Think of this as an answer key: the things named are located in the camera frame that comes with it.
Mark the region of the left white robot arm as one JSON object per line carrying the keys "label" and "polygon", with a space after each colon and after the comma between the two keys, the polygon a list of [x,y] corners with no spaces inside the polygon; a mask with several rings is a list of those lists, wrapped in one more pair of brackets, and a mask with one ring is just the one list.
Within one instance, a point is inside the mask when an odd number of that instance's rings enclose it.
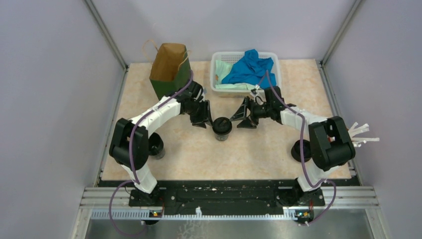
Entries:
{"label": "left white robot arm", "polygon": [[131,119],[121,118],[115,124],[109,155],[129,174],[136,189],[141,191],[141,200],[148,206],[157,204],[160,198],[155,189],[157,180],[147,165],[148,158],[156,155],[154,150],[164,148],[156,130],[179,115],[189,115],[192,126],[212,125],[210,103],[201,84],[189,81],[146,112]]}

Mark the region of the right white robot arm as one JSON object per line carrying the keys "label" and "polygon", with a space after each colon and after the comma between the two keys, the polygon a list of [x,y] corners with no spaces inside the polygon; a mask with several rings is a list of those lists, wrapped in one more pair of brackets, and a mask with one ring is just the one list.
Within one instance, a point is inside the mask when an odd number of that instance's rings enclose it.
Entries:
{"label": "right white robot arm", "polygon": [[230,121],[239,121],[238,128],[257,128],[260,119],[270,118],[300,131],[299,157],[303,174],[297,178],[299,187],[292,191],[292,199],[298,205],[305,205],[312,199],[312,190],[355,157],[351,136],[339,116],[321,117],[294,104],[286,104],[277,86],[265,89],[264,93],[262,104],[245,97]]}

